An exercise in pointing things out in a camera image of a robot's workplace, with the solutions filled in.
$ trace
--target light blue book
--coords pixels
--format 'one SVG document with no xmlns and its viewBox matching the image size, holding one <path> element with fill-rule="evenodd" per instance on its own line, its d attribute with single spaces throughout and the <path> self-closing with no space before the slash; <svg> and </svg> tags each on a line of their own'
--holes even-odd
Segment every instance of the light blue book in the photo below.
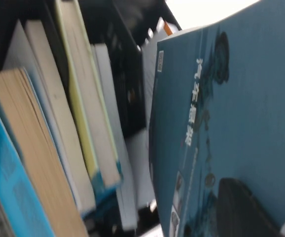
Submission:
<svg viewBox="0 0 285 237">
<path fill-rule="evenodd" d="M 55 236 L 1 119 L 0 201 L 17 237 Z"/>
</svg>

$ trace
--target book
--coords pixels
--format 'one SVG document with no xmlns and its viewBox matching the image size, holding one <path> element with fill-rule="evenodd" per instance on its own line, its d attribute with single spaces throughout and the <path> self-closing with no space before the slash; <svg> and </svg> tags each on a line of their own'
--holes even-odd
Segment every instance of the book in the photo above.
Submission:
<svg viewBox="0 0 285 237">
<path fill-rule="evenodd" d="M 167 36 L 166 31 L 162 28 L 158 32 L 155 32 L 153 37 L 146 41 L 142 46 L 143 85 L 147 126 L 145 129 L 142 129 L 125 140 L 134 174 L 138 209 L 146 207 L 146 205 L 155 199 L 149 172 L 148 130 L 152 104 L 157 43 L 159 40 L 162 40 Z"/>
<path fill-rule="evenodd" d="M 27 21 L 25 31 L 38 62 L 42 85 L 60 135 L 53 136 L 56 148 L 69 181 L 77 208 L 82 215 L 95 209 L 95 197 L 83 160 L 77 130 L 69 109 L 64 87 L 59 76 L 41 21 Z"/>
<path fill-rule="evenodd" d="M 0 236 L 55 236 L 1 119 Z"/>
<path fill-rule="evenodd" d="M 87 237 L 33 84 L 21 69 L 0 72 L 0 117 L 55 235 Z"/>
<path fill-rule="evenodd" d="M 117 151 L 90 43 L 76 0 L 55 2 L 67 53 L 71 106 L 96 196 L 121 181 Z"/>
<path fill-rule="evenodd" d="M 285 223 L 285 4 L 158 42 L 149 160 L 164 236 L 224 237 L 222 178 Z"/>
<path fill-rule="evenodd" d="M 136 190 L 132 167 L 129 162 L 127 148 L 122 132 L 121 122 L 117 109 L 115 87 L 113 83 L 110 59 L 105 44 L 92 44 L 91 49 L 99 79 L 102 85 L 104 101 L 106 103 L 107 115 L 113 132 L 116 150 L 118 154 L 118 166 L 122 167 L 122 184 L 116 189 L 119 212 L 123 230 L 137 228 L 138 213 L 136 205 Z"/>
</svg>

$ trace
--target book cover illustration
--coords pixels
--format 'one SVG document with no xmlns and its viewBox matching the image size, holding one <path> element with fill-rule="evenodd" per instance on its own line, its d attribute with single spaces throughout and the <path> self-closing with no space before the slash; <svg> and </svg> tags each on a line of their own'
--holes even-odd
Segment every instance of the book cover illustration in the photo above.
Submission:
<svg viewBox="0 0 285 237">
<path fill-rule="evenodd" d="M 285 5 L 261 1 L 158 43 L 150 173 L 165 236 L 224 237 L 222 178 L 285 222 Z"/>
</svg>

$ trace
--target white book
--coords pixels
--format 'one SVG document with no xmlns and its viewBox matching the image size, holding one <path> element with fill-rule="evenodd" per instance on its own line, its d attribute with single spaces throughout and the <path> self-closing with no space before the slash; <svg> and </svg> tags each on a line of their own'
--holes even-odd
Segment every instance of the white book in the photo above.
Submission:
<svg viewBox="0 0 285 237">
<path fill-rule="evenodd" d="M 42 22 L 28 21 L 25 31 L 40 67 L 40 80 L 57 123 L 59 134 L 54 139 L 62 141 L 58 149 L 61 162 L 71 184 L 73 196 L 78 199 L 77 208 L 84 215 L 95 209 L 95 197 L 64 87 Z"/>
<path fill-rule="evenodd" d="M 49 126 L 51 136 L 54 140 L 57 153 L 59 154 L 67 180 L 72 190 L 72 194 L 73 194 L 76 206 L 79 209 L 79 211 L 82 212 L 81 197 L 78 192 L 77 185 L 72 176 L 70 166 L 68 165 L 68 162 L 67 162 L 68 158 L 67 158 L 67 154 L 64 148 L 65 146 L 64 146 L 62 137 L 60 135 L 58 125 L 57 125 L 53 110 L 51 108 L 46 90 L 43 85 L 44 83 L 44 79 L 42 79 L 43 73 L 35 58 L 34 52 L 31 49 L 30 43 L 26 37 L 24 29 L 19 21 L 15 27 L 13 38 L 12 38 L 12 41 L 9 47 L 7 57 L 4 62 L 3 69 L 7 70 L 7 69 L 12 69 L 12 68 L 17 68 L 17 67 L 24 67 L 27 70 L 31 78 L 33 87 L 36 91 L 38 100 L 41 103 L 43 113 L 45 115 L 47 124 Z"/>
<path fill-rule="evenodd" d="M 134 187 L 132 167 L 129 162 L 117 109 L 108 50 L 105 44 L 91 45 L 91 48 L 102 85 L 103 96 L 107 107 L 107 115 L 111 124 L 118 158 L 122 166 L 123 183 L 116 189 L 122 228 L 123 230 L 136 229 L 138 222 L 136 191 Z"/>
<path fill-rule="evenodd" d="M 143 85 L 147 128 L 126 139 L 126 146 L 135 180 L 138 208 L 145 207 L 155 199 L 149 172 L 148 129 L 156 67 L 157 43 L 167 36 L 165 30 L 161 29 L 153 35 L 153 38 L 142 46 Z"/>
</svg>

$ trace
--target stack of books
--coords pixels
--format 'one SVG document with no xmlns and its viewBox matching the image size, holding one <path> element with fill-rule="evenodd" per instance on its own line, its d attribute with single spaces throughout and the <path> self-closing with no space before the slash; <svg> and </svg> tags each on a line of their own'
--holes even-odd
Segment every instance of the stack of books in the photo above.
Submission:
<svg viewBox="0 0 285 237">
<path fill-rule="evenodd" d="M 88 236 L 82 218 L 111 193 L 137 226 L 134 181 L 107 47 L 90 45 L 77 1 L 55 1 L 69 92 L 43 24 L 17 22 L 0 72 L 2 236 Z"/>
</svg>

